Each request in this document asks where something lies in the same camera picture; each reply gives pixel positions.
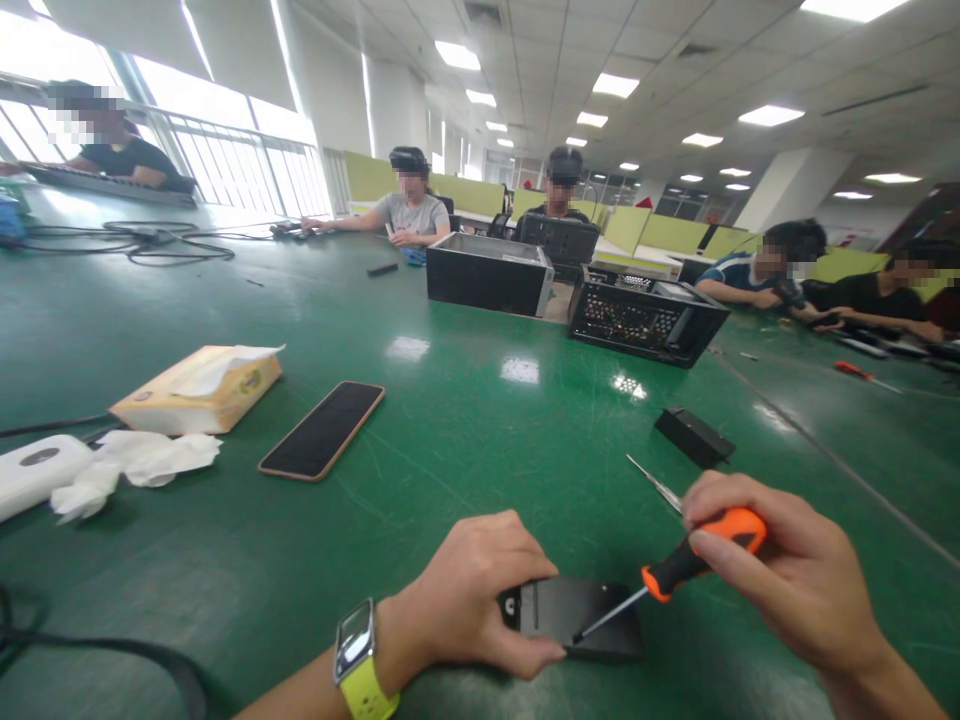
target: black t-shirt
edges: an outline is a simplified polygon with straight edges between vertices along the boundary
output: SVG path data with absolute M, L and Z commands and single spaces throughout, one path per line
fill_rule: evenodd
M 84 145 L 80 157 L 94 163 L 100 171 L 114 177 L 130 177 L 137 167 L 150 168 L 167 176 L 161 190 L 188 192 L 182 188 L 185 178 L 180 176 L 163 150 L 143 138 L 135 137 L 123 150 L 117 152 L 112 145 Z
M 547 214 L 547 204 L 544 203 L 540 207 L 530 208 L 525 212 L 519 220 L 517 220 L 517 228 L 513 231 L 513 239 L 517 242 L 520 242 L 520 238 L 523 237 L 521 234 L 523 232 L 523 218 L 530 213 L 536 213 L 537 215 L 546 215 Z M 567 208 L 567 214 L 564 215 L 565 218 L 572 218 L 574 220 L 579 220 L 580 222 L 589 223 L 590 218 L 584 215 L 579 210 L 574 210 L 573 208 Z
M 826 297 L 831 308 L 849 307 L 867 315 L 918 322 L 926 322 L 928 319 L 923 301 L 911 288 L 897 288 L 886 297 L 881 297 L 877 273 L 851 275 L 838 280 L 827 291 Z

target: green workbench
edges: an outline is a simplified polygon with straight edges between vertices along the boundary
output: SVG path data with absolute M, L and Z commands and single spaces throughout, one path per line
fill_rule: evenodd
M 31 192 L 47 222 L 255 221 Z M 38 507 L 0 525 L 0 582 L 20 623 L 181 650 L 226 717 L 326 649 L 360 599 L 412 580 L 461 517 L 515 508 L 563 574 L 637 587 L 638 565 L 683 529 L 624 453 L 683 494 L 699 471 L 653 422 L 684 405 L 738 446 L 732 470 L 846 528 L 890 640 L 960 711 L 960 393 L 939 373 L 740 312 L 718 354 L 685 371 L 570 341 L 560 325 L 430 302 L 422 268 L 370 279 L 398 260 L 373 235 L 222 244 L 233 261 L 171 268 L 0 256 L 0 428 L 100 412 L 202 345 L 287 344 L 284 379 L 224 436 L 213 467 L 162 489 L 122 484 L 83 523 L 58 527 Z M 905 394 L 837 373 L 838 359 Z M 330 476 L 259 474 L 342 380 L 387 395 Z M 715 577 L 639 614 L 642 664 L 568 661 L 532 683 L 438 668 L 405 691 L 398 717 L 829 716 L 814 673 Z M 3 718 L 182 716 L 169 679 L 127 655 L 30 648 L 0 671 Z

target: red screwdriver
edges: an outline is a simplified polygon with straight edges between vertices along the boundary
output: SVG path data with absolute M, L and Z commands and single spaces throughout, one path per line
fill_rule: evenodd
M 903 390 L 898 390 L 893 385 L 887 385 L 886 383 L 880 382 L 879 380 L 877 380 L 876 375 L 871 375 L 865 370 L 861 370 L 856 365 L 852 365 L 850 363 L 845 363 L 845 362 L 839 362 L 836 365 L 834 365 L 834 367 L 840 372 L 845 372 L 848 375 L 856 375 L 859 378 L 863 378 L 867 382 L 875 383 L 880 387 L 885 387 L 887 390 L 892 390 L 895 393 L 900 393 L 901 395 L 903 395 Z
M 746 548 L 754 555 L 757 554 L 767 537 L 766 523 L 759 515 L 747 508 L 721 510 L 698 525 L 697 529 L 733 540 L 737 545 Z M 710 566 L 691 547 L 690 533 L 687 533 L 683 542 L 677 545 L 666 560 L 656 565 L 647 565 L 640 571 L 644 584 L 642 590 L 631 595 L 588 628 L 574 635 L 573 644 L 579 643 L 597 628 L 604 625 L 610 618 L 619 615 L 644 595 L 649 593 L 662 603 L 670 602 L 673 591 L 682 583 L 708 572 L 710 572 Z

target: keyboard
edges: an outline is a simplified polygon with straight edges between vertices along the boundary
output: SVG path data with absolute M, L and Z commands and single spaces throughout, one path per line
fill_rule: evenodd
M 197 201 L 192 194 L 154 190 L 152 187 L 118 180 L 106 175 L 95 175 L 66 167 L 52 167 L 37 163 L 20 163 L 21 167 L 33 175 L 38 182 L 54 187 L 76 188 L 78 190 L 92 190 L 93 192 L 118 195 L 132 200 L 177 205 L 179 207 L 194 208 Z

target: smartwatch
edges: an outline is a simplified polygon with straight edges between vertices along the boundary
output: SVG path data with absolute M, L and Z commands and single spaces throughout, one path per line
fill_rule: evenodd
M 388 698 L 374 671 L 377 649 L 373 598 L 347 613 L 337 627 L 333 682 L 350 708 L 354 720 L 386 720 L 397 711 L 400 693 Z

